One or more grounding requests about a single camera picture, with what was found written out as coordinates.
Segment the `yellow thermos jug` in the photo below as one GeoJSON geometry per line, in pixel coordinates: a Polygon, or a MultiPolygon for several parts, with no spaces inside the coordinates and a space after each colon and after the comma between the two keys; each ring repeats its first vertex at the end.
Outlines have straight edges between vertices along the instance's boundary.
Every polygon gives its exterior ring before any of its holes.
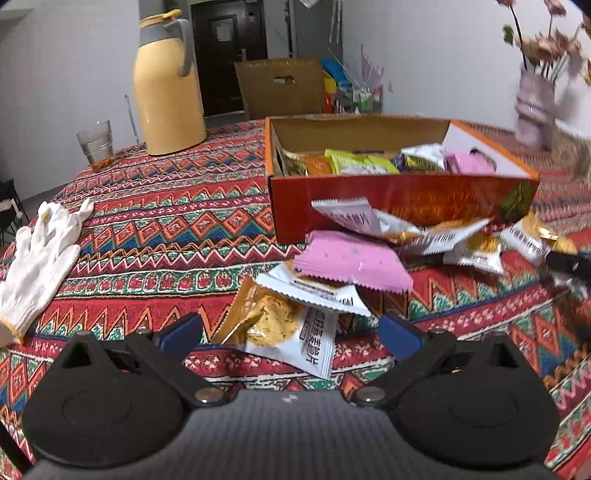
{"type": "Polygon", "coordinates": [[[144,9],[133,68],[137,113],[147,152],[163,156],[206,139],[192,31],[183,12],[144,9]]]}

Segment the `orange cardboard snack box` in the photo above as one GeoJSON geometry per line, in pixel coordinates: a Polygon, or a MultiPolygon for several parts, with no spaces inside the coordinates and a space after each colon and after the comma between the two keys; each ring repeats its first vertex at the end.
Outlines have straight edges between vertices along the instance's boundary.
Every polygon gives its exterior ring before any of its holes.
{"type": "Polygon", "coordinates": [[[269,117],[264,122],[264,163],[274,231],[280,243],[301,243],[335,222],[311,201],[365,197],[370,204],[420,227],[449,220],[491,218],[515,223],[525,216],[540,183],[538,173],[475,125],[459,120],[388,115],[269,117]],[[491,175],[404,172],[389,175],[291,176],[291,154],[327,149],[382,152],[440,143],[452,153],[477,151],[492,160],[491,175]]]}

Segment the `pink snack packet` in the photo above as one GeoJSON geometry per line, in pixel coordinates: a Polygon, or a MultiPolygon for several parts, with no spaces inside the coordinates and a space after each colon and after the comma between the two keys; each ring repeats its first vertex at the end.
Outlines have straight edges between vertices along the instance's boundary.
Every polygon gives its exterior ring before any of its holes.
{"type": "Polygon", "coordinates": [[[294,269],[310,277],[393,293],[410,292],[414,280],[397,253],[384,242],[331,230],[307,235],[294,269]]]}

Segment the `dried pink rose bouquet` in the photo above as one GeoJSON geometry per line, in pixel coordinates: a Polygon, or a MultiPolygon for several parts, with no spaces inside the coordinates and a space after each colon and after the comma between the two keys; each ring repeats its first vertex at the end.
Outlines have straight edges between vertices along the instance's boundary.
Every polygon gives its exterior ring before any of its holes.
{"type": "Polygon", "coordinates": [[[582,12],[580,23],[572,34],[567,35],[554,26],[556,18],[567,15],[564,5],[560,1],[544,1],[549,15],[547,32],[528,37],[523,34],[515,12],[516,2],[498,0],[497,4],[511,12],[513,23],[503,26],[503,41],[520,51],[526,72],[538,73],[551,85],[555,85],[563,74],[570,78],[580,76],[587,86],[590,85],[590,58],[583,54],[580,40],[582,34],[590,38],[589,14],[582,12]]]}

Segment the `green white nut bar packet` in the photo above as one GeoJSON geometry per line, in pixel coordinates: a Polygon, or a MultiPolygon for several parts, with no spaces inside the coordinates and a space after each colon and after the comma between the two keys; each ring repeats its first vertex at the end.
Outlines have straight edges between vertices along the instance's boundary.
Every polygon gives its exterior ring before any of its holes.
{"type": "Polygon", "coordinates": [[[379,155],[325,149],[325,158],[332,162],[332,169],[337,175],[400,174],[400,170],[390,159],[379,155]]]}

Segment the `glass cup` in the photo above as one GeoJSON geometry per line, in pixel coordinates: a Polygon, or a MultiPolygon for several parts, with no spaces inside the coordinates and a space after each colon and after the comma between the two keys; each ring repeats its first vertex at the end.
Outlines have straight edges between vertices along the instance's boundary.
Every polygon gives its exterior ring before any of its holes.
{"type": "Polygon", "coordinates": [[[76,138],[93,172],[110,166],[115,159],[110,121],[97,121],[76,134],[76,138]]]}

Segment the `black chair with clothes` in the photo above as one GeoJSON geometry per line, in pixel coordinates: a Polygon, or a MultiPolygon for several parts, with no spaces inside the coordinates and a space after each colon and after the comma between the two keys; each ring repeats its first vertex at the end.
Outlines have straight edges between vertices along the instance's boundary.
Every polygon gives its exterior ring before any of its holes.
{"type": "Polygon", "coordinates": [[[15,235],[16,227],[23,225],[25,217],[13,179],[1,182],[0,207],[1,245],[5,245],[6,233],[15,235]]]}

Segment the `pink ceramic vase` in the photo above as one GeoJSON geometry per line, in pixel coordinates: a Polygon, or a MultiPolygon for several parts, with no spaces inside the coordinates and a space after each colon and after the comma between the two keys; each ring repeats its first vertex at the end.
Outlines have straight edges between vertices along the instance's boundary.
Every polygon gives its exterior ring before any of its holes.
{"type": "Polygon", "coordinates": [[[555,85],[540,74],[523,70],[516,95],[516,140],[549,150],[556,125],[555,85]]]}

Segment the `grey refrigerator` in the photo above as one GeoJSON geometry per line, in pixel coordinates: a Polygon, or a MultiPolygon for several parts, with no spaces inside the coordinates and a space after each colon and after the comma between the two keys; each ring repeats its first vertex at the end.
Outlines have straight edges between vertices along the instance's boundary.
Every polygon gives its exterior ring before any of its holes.
{"type": "Polygon", "coordinates": [[[342,60],[342,5],[339,1],[288,1],[294,56],[342,60]]]}

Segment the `dark entrance door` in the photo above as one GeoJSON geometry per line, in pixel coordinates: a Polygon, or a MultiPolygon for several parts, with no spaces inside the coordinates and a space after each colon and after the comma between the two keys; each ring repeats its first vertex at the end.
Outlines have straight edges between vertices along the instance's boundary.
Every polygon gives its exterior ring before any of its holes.
{"type": "Polygon", "coordinates": [[[205,1],[190,13],[204,114],[242,111],[235,64],[267,57],[263,2],[205,1]]]}

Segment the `orange yellow snack bag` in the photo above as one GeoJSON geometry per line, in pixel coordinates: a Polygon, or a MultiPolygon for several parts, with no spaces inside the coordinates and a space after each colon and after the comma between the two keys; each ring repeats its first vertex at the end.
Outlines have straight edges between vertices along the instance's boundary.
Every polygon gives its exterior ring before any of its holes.
{"type": "Polygon", "coordinates": [[[324,153],[297,153],[283,150],[283,166],[288,176],[329,176],[335,174],[334,163],[324,153]]]}

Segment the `white cotton glove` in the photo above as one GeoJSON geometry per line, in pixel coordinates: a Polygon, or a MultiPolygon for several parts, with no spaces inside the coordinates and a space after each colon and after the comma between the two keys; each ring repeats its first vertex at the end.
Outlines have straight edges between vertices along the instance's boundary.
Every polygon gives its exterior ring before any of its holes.
{"type": "Polygon", "coordinates": [[[1,281],[2,347],[20,344],[52,301],[78,260],[82,224],[93,210],[90,199],[73,213],[59,203],[44,202],[35,225],[17,231],[14,257],[1,281]]]}

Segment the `brown cardboard box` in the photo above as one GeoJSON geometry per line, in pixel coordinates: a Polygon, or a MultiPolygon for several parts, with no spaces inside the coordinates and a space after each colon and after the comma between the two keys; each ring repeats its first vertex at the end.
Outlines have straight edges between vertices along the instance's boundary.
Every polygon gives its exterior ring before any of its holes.
{"type": "Polygon", "coordinates": [[[235,62],[240,94],[249,120],[325,112],[325,82],[315,58],[235,62]]]}

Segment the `white packet on pile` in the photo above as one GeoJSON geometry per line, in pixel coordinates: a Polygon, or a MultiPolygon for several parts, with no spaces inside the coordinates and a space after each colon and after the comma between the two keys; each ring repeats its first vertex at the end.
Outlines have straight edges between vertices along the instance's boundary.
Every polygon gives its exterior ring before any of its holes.
{"type": "Polygon", "coordinates": [[[365,197],[314,200],[311,207],[346,230],[370,237],[405,242],[425,235],[414,224],[373,208],[365,197]]]}

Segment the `yellow cracker packet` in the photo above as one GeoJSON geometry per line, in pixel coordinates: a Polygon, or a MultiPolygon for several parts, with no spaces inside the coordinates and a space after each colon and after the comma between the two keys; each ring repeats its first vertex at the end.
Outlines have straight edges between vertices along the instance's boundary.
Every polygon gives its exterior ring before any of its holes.
{"type": "Polygon", "coordinates": [[[338,319],[337,312],[298,303],[247,277],[211,341],[326,379],[338,319]]]}

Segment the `woven tissue container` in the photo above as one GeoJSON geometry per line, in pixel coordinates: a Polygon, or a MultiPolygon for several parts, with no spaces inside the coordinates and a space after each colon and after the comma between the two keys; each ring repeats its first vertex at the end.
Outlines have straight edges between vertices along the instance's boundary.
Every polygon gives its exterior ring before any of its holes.
{"type": "Polygon", "coordinates": [[[557,120],[552,141],[552,159],[573,178],[590,182],[590,134],[557,120]]]}

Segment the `white snack packet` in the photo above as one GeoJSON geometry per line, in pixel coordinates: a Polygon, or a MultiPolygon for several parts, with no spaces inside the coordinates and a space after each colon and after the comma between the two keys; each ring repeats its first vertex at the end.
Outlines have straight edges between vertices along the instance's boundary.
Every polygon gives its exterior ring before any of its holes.
{"type": "Polygon", "coordinates": [[[446,171],[444,148],[439,143],[422,144],[403,148],[394,159],[394,165],[401,171],[446,171]]]}

